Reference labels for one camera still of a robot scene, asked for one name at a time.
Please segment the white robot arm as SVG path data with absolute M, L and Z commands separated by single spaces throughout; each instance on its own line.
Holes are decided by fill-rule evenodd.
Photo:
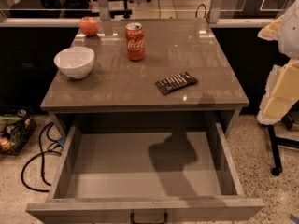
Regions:
M 272 68 L 260 103 L 258 122 L 273 125 L 281 121 L 299 101 L 299 0 L 265 26 L 258 37 L 276 40 L 278 51 L 290 58 L 282 67 L 275 65 Z

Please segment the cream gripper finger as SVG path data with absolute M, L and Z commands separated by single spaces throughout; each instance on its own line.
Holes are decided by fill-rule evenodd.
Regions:
M 282 19 L 283 15 L 279 16 L 269 25 L 266 25 L 263 29 L 260 30 L 260 32 L 258 33 L 258 37 L 267 41 L 277 41 Z
M 274 65 L 270 71 L 257 120 L 262 125 L 276 124 L 298 101 L 299 61 L 290 59 L 283 66 Z

